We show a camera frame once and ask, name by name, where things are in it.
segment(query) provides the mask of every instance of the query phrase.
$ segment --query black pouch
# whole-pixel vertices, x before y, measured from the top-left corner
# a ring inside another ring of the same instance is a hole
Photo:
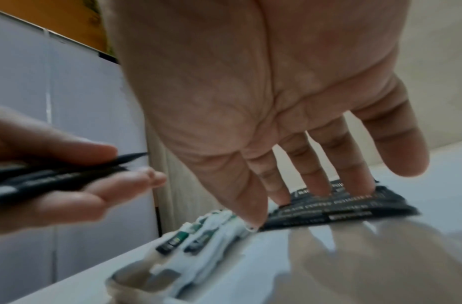
[[[331,184],[333,190],[329,197],[313,196],[307,189],[293,192],[291,204],[271,213],[260,230],[419,214],[402,196],[385,186],[378,184],[370,195],[351,196],[340,180]]]

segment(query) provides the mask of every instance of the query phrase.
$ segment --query white panel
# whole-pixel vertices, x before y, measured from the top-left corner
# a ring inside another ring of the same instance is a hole
[[[119,65],[56,37],[51,45],[54,124],[80,136],[115,144],[121,154],[146,151],[143,115],[136,103],[126,97]],[[146,164],[145,159],[134,163]],[[151,195],[113,209],[102,222],[60,227],[58,279],[157,237]]]
[[[0,15],[0,105],[46,120],[43,32]],[[51,282],[50,230],[0,237],[0,303]]]

